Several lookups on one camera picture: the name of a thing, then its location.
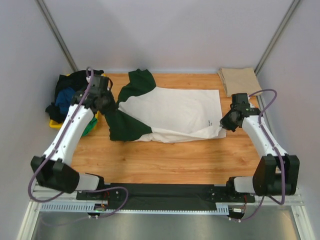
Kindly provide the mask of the green and white raglan t-shirt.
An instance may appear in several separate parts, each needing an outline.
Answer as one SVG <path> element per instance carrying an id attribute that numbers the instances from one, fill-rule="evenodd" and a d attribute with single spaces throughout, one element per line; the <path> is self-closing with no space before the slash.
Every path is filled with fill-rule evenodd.
<path id="1" fill-rule="evenodd" d="M 128 73 L 115 109 L 104 113 L 111 141 L 180 143 L 223 139 L 217 89 L 172 89 L 156 85 L 150 71 Z"/>

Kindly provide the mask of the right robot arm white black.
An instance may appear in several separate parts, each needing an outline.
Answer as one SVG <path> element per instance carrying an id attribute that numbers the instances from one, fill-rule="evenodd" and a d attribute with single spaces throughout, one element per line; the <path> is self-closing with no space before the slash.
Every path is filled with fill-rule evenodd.
<path id="1" fill-rule="evenodd" d="M 226 198 L 236 202 L 244 193 L 267 197 L 294 195 L 300 169 L 299 158 L 290 155 L 278 144 L 266 125 L 262 111 L 250 103 L 247 93 L 233 94 L 231 100 L 230 110 L 220 120 L 220 125 L 232 132 L 242 128 L 252 141 L 260 161 L 253 176 L 229 179 L 233 184 L 226 187 Z"/>

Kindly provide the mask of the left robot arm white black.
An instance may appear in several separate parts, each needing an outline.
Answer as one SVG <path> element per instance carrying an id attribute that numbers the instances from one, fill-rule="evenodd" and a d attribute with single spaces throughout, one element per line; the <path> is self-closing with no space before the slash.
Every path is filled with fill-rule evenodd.
<path id="1" fill-rule="evenodd" d="M 41 187 L 71 194 L 87 191 L 94 200 L 105 196 L 103 179 L 100 176 L 79 173 L 74 170 L 72 159 L 85 128 L 97 112 L 114 110 L 116 102 L 111 92 L 113 82 L 103 75 L 88 77 L 87 89 L 77 91 L 72 97 L 67 116 L 52 144 L 42 156 L 34 156 L 32 178 Z"/>

